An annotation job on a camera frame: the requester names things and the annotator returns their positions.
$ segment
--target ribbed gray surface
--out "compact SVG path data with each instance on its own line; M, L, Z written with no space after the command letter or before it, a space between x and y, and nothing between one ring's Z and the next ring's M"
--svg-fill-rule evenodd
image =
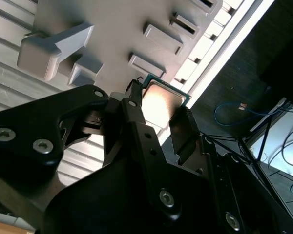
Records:
M16 66L21 40L30 32L36 8L29 0L0 0L0 111L72 88L61 74L45 83ZM72 184L101 168L102 161L102 137L92 136L65 151L59 178L65 185Z

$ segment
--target reflective metal surface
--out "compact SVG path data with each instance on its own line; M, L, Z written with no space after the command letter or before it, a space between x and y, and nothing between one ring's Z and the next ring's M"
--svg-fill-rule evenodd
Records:
M165 128L186 97L152 80L142 99L142 111L146 121Z

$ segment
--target screw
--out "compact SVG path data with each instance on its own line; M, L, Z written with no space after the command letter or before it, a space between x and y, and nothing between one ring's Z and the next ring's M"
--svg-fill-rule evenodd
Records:
M226 221L235 231L240 230L240 224L238 220L229 212L226 212Z
M48 154L53 150L53 144L46 139L39 139L33 143L33 149L41 154Z
M95 91L94 94L97 95L97 96L99 96L99 97L103 97L103 93L101 93L99 91Z
M0 141L11 141L15 136L16 134L12 129L0 128Z
M133 101L129 101L129 104L132 106L137 106Z
M175 203L173 196L166 190L160 191L160 200L167 207L173 207Z

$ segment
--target mounting hole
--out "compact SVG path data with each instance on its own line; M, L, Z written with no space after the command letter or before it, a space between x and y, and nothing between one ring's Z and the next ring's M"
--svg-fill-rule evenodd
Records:
M128 103L129 103L131 106L137 106L137 104L134 103L133 101L129 101Z
M99 97L103 97L103 93L101 93L99 91L95 91L94 94L97 95L97 96L99 96Z
M154 150L154 149L150 149L150 153L152 154L152 155L157 155L157 152L156 152L156 150Z
M152 138L152 136L151 136L151 134L150 134L150 133L145 133L145 136L146 136L146 138L149 138L149 139L151 139L151 138Z

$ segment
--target blue cable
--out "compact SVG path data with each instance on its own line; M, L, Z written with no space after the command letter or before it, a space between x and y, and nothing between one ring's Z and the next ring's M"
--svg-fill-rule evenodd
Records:
M223 104L220 104L214 111L214 119L216 121L217 124L221 125L221 126L225 126L225 127L228 127L228 126L234 126L234 125L238 125L238 124L241 124L241 123L244 123L244 122L247 122L253 118L256 118L258 116L270 116L270 115L274 115L280 111L282 111L281 109L277 109L275 110L274 112L270 113L269 112L266 112L266 113L259 113L259 112L256 112L256 111L253 111L252 109L249 109L249 108L244 108L244 111L248 111L248 112L251 112L252 114L255 114L254 116L252 117L249 117L249 118L246 118L244 120L241 120L241 121L238 121L238 122L235 122L235 123L229 123L229 124L226 124L226 123L221 123L218 121L217 119L217 111L219 110L219 108L223 107L223 106L235 106L235 107L239 107L241 104L240 103L237 103L237 102L225 102Z

